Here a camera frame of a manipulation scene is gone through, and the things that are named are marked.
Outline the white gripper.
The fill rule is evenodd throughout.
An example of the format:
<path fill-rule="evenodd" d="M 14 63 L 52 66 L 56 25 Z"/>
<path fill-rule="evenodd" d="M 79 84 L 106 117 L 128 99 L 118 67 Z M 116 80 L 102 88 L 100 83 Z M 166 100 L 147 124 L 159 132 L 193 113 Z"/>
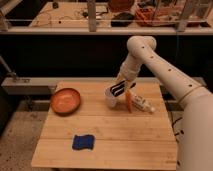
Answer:
<path fill-rule="evenodd" d="M 121 66 L 119 73 L 117 74 L 116 77 L 116 82 L 118 84 L 115 84 L 113 86 L 110 87 L 110 91 L 112 91 L 112 94 L 115 97 L 118 97 L 119 95 L 121 95 L 125 90 L 129 90 L 131 83 L 136 79 L 137 77 L 137 73 L 131 69 L 129 69 L 128 67 L 125 66 Z"/>

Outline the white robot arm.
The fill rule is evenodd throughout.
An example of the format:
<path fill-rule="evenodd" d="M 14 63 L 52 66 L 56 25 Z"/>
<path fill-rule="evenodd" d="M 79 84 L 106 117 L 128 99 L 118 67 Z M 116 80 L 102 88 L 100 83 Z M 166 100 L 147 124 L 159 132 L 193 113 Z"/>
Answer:
<path fill-rule="evenodd" d="M 156 52 L 152 36 L 132 36 L 116 81 L 129 91 L 144 64 L 183 109 L 176 171 L 213 171 L 213 93 Z"/>

